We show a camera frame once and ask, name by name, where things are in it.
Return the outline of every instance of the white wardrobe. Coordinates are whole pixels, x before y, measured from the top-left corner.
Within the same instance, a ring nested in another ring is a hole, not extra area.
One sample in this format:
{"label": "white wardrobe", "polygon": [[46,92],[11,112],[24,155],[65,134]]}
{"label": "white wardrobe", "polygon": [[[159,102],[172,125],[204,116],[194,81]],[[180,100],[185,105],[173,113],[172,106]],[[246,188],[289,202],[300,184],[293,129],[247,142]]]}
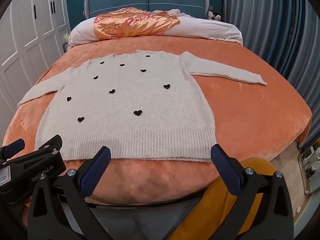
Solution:
{"label": "white wardrobe", "polygon": [[0,143],[18,102],[64,53],[66,0],[12,0],[0,19]]}

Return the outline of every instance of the wardrobe handle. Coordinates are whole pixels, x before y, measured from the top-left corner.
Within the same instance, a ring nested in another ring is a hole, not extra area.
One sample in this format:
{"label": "wardrobe handle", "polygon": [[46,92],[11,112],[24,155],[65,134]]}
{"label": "wardrobe handle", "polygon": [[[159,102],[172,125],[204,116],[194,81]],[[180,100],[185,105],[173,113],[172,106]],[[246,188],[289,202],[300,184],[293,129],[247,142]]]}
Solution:
{"label": "wardrobe handle", "polygon": [[33,12],[35,14],[35,19],[36,19],[37,18],[37,13],[36,13],[36,5],[35,4],[33,5]]}

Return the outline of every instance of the orange floral pillowcase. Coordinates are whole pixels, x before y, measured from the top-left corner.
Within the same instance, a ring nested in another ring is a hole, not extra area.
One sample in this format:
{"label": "orange floral pillowcase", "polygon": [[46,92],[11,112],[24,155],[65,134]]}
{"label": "orange floral pillowcase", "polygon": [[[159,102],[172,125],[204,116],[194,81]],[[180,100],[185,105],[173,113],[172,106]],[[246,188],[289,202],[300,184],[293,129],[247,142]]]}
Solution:
{"label": "orange floral pillowcase", "polygon": [[96,37],[102,40],[121,37],[162,35],[180,21],[166,11],[152,13],[134,7],[98,15],[93,23]]}

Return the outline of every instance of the gray knit sweater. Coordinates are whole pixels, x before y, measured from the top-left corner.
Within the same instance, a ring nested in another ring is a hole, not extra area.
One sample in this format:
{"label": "gray knit sweater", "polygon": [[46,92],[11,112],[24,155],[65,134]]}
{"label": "gray knit sweater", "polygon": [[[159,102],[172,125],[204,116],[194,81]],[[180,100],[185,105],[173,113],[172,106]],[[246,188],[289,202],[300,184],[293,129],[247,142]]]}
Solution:
{"label": "gray knit sweater", "polygon": [[266,85],[261,76],[201,59],[140,51],[88,60],[31,88],[18,104],[57,91],[36,134],[37,149],[59,134],[64,160],[112,158],[210,160],[214,117],[192,75]]}

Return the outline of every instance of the label sticker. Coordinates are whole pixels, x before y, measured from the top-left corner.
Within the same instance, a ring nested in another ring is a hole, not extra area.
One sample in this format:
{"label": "label sticker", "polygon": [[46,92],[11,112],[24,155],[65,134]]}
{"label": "label sticker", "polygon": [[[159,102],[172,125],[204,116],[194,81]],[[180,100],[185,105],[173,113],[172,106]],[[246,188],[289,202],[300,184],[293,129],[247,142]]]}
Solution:
{"label": "label sticker", "polygon": [[7,166],[0,170],[0,186],[3,184],[6,184],[11,180],[11,174],[10,174],[10,166]]}

